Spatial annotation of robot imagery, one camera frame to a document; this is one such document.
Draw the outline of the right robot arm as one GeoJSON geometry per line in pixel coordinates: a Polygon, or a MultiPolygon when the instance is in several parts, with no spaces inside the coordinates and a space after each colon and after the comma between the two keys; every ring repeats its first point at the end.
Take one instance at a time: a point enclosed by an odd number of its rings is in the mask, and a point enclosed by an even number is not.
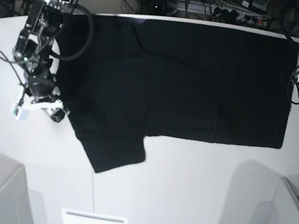
{"type": "Polygon", "coordinates": [[[10,61],[0,50],[0,59],[11,67],[20,66],[23,77],[19,79],[21,94],[11,108],[17,119],[24,119],[32,110],[43,110],[52,121],[59,123],[69,114],[64,102],[59,98],[60,90],[56,76],[50,68],[53,59],[71,61],[81,56],[89,47],[94,36],[93,15],[77,0],[35,0],[23,30],[18,35],[12,50],[10,61]],[[71,11],[79,10],[88,19],[88,35],[83,46],[72,55],[59,55],[52,46],[57,36],[68,24],[69,17],[64,14],[64,7],[71,11]]]}

